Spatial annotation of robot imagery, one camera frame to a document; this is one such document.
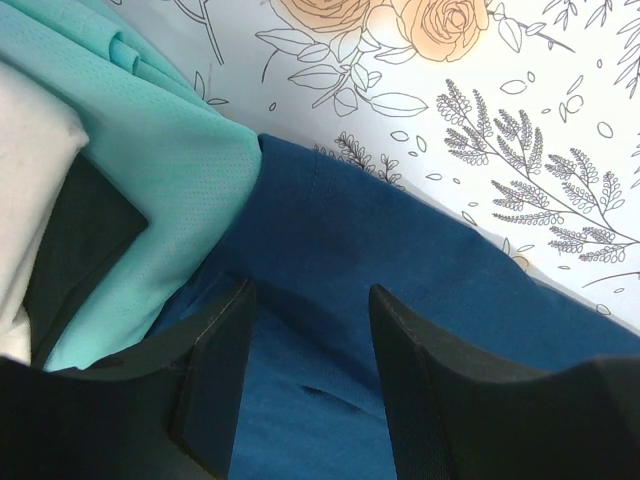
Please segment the navy blue mickey t-shirt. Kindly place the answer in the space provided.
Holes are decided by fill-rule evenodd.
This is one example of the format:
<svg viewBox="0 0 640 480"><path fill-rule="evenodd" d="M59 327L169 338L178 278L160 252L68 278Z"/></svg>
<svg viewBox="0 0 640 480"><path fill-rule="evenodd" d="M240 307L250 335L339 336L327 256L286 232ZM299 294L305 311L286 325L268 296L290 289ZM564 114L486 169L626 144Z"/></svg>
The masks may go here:
<svg viewBox="0 0 640 480"><path fill-rule="evenodd" d="M638 352L636 335L537 284L449 216L358 167L268 135L259 143L248 203L154 325L255 283L232 478L394 477L368 318L375 284L454 334L545 370Z"/></svg>

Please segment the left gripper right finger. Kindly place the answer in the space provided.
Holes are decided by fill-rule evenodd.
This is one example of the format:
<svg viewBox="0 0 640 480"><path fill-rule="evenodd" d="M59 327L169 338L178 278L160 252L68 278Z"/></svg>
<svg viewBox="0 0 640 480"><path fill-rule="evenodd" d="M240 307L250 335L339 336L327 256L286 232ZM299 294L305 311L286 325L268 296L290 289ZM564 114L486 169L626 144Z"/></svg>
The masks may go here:
<svg viewBox="0 0 640 480"><path fill-rule="evenodd" d="M635 479L639 362L551 373L487 352L388 290L369 318L401 479Z"/></svg>

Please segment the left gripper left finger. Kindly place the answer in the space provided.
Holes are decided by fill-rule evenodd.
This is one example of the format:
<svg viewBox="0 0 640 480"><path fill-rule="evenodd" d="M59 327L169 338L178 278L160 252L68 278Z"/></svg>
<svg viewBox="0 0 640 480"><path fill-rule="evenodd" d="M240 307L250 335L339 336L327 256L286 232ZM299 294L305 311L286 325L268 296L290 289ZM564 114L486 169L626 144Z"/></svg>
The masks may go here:
<svg viewBox="0 0 640 480"><path fill-rule="evenodd" d="M249 281L91 367L1 362L5 479L224 479L256 310Z"/></svg>

